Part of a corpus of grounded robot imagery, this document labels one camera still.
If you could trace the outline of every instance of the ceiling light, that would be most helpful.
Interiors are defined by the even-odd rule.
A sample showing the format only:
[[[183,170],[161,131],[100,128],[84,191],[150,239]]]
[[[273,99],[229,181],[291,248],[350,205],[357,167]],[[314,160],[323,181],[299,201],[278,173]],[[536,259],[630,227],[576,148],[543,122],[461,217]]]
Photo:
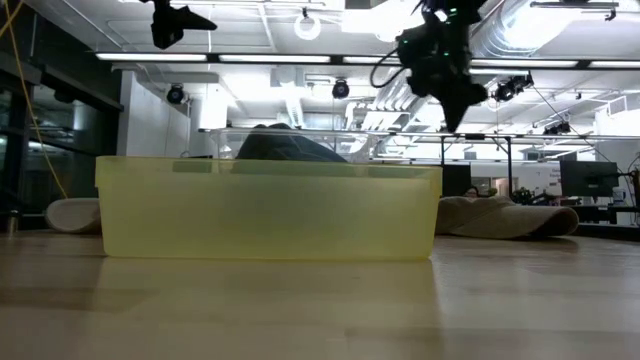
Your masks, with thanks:
[[[302,29],[302,22],[305,20],[312,22],[311,28],[307,30]],[[322,25],[320,25],[320,19],[315,15],[309,15],[306,8],[302,9],[302,15],[298,16],[293,23],[293,31],[302,40],[314,40],[320,35],[321,30]]]
[[[163,53],[96,53],[100,60],[107,61],[152,61],[152,62],[188,62],[188,61],[207,61],[207,55],[204,54],[163,54]]]
[[[382,59],[381,56],[345,56],[344,62],[347,64],[377,64]],[[400,59],[390,57],[385,59],[384,65],[400,65]]]
[[[548,9],[585,9],[585,10],[609,10],[618,7],[620,4],[615,1],[601,1],[588,3],[587,1],[533,1],[529,4],[531,8]]]
[[[422,13],[412,11],[413,7],[409,1],[389,0],[372,9],[345,10],[340,28],[342,32],[374,34],[380,41],[394,42],[402,30],[424,23]]]
[[[471,75],[522,75],[529,74],[527,70],[509,70],[509,69],[470,69]]]
[[[590,68],[640,68],[640,61],[593,61]]]
[[[140,0],[118,0],[121,3],[140,3]],[[303,1],[303,0],[272,0],[272,1],[256,1],[256,0],[171,0],[171,5],[181,6],[181,5],[192,5],[192,6],[234,6],[241,7],[243,5],[246,6],[256,6],[256,5],[264,5],[267,7],[292,7],[292,6],[307,6],[307,7],[324,7],[326,4],[321,1]]]
[[[516,68],[571,68],[578,64],[576,60],[542,59],[473,59],[471,66],[516,67]]]
[[[304,63],[328,64],[331,58],[329,56],[316,55],[220,55],[220,61],[226,63]]]

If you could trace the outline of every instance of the black cable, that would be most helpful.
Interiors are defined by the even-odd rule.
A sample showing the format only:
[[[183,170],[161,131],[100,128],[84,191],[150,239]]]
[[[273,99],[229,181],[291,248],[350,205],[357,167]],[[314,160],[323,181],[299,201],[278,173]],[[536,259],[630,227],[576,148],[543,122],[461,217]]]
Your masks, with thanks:
[[[556,114],[557,117],[559,117],[560,119],[562,119],[562,115],[560,115],[559,112],[556,111],[556,109],[554,109],[553,105],[551,105],[549,103],[549,101],[547,101],[547,99],[545,99],[544,96],[542,96],[542,94],[540,93],[540,91],[538,91],[538,89],[535,86],[532,86],[533,90],[535,90],[538,95],[540,95],[540,98],[549,106],[549,108],[551,110],[553,110],[553,112]],[[576,131],[576,129],[573,128],[573,126],[571,126],[571,124],[567,123],[569,125],[569,128],[571,129],[571,131],[573,131],[574,133],[576,133],[578,136],[582,136],[582,134],[580,134],[579,132]],[[604,158],[605,160],[607,160],[608,162],[612,163],[613,161],[609,160],[608,157],[606,157],[603,153],[600,152],[600,150],[596,149],[595,145],[593,145],[592,143],[589,142],[589,140],[583,138],[582,140],[584,140],[584,142],[587,143],[587,145],[591,146],[593,148],[593,150],[595,152],[597,152],[600,156],[602,156],[602,158]]]
[[[376,70],[378,70],[378,68],[380,67],[380,65],[382,65],[382,63],[387,60],[389,57],[391,57],[391,55],[395,54],[396,52],[398,52],[398,48],[395,48],[393,50],[391,50],[391,52],[389,52],[387,55],[383,56],[382,59],[380,59],[374,66],[373,69],[371,69],[371,73],[369,74],[369,83],[371,84],[371,87],[375,88],[375,89],[382,89],[383,87],[389,85],[393,80],[395,80],[395,78],[398,77],[398,75],[400,75],[401,72],[403,72],[407,67],[403,66],[400,70],[398,70],[395,74],[393,74],[391,76],[391,78],[389,78],[387,81],[385,81],[383,84],[380,85],[376,85],[373,81],[373,76],[376,74]]]

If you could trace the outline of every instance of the dark object inside bin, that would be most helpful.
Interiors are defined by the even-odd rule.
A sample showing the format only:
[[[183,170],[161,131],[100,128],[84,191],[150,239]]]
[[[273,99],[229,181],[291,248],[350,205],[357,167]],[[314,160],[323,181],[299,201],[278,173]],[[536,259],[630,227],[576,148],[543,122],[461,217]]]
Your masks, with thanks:
[[[254,129],[274,129],[274,134],[268,134],[269,130],[254,131],[247,136],[236,159],[347,162],[334,151],[304,136],[277,131],[291,130],[287,124],[274,124],[268,128],[258,125]]]

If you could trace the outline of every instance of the desk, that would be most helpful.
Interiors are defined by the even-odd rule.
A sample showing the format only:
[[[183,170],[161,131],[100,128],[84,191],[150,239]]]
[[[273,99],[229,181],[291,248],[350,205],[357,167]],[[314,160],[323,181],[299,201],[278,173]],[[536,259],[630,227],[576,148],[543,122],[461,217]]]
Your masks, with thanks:
[[[637,359],[640,247],[441,237],[431,262],[112,259],[0,239],[0,358]]]
[[[597,206],[573,205],[568,206],[578,213],[581,223],[608,221],[609,224],[618,223],[618,213],[640,213],[640,208],[633,206]]]

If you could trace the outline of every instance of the fluorescent light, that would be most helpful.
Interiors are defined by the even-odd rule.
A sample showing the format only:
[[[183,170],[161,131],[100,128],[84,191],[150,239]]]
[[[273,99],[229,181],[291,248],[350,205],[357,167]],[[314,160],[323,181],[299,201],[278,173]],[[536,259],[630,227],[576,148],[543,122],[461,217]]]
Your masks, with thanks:
[[[561,1],[561,2],[550,2],[550,1],[533,1],[529,4],[532,8],[548,8],[548,9],[585,9],[585,10],[611,10],[615,9],[619,6],[619,3],[615,1],[601,1],[601,2],[570,2],[570,1]]]
[[[329,56],[316,55],[220,55],[220,61],[255,63],[329,63]]]
[[[392,0],[372,9],[344,10],[340,29],[346,33],[375,34],[378,40],[393,42],[402,30],[424,23],[422,13],[413,12],[413,7],[409,1]]]
[[[445,22],[449,18],[447,14],[442,10],[438,10],[434,14],[438,17],[438,19],[440,19],[441,22]]]
[[[529,75],[527,70],[510,69],[473,69],[469,70],[471,75]]]
[[[578,64],[577,60],[535,60],[535,59],[473,59],[471,66],[496,66],[519,68],[571,68]]]
[[[344,62],[347,64],[377,64],[382,56],[345,56]],[[400,59],[390,57],[385,59],[382,64],[400,65]]]
[[[140,0],[118,0],[121,3],[132,3],[132,4],[140,4]],[[315,1],[304,1],[304,0],[293,0],[293,1],[283,1],[283,0],[272,0],[272,1],[256,1],[256,0],[171,0],[171,5],[181,6],[181,5],[204,5],[204,6],[256,6],[256,5],[264,5],[267,7],[291,7],[291,6],[313,6],[313,7],[324,7],[324,2],[315,2]]]
[[[141,54],[141,53],[96,53],[100,60],[107,61],[207,61],[204,54]]]
[[[591,68],[640,68],[640,61],[593,61]]]

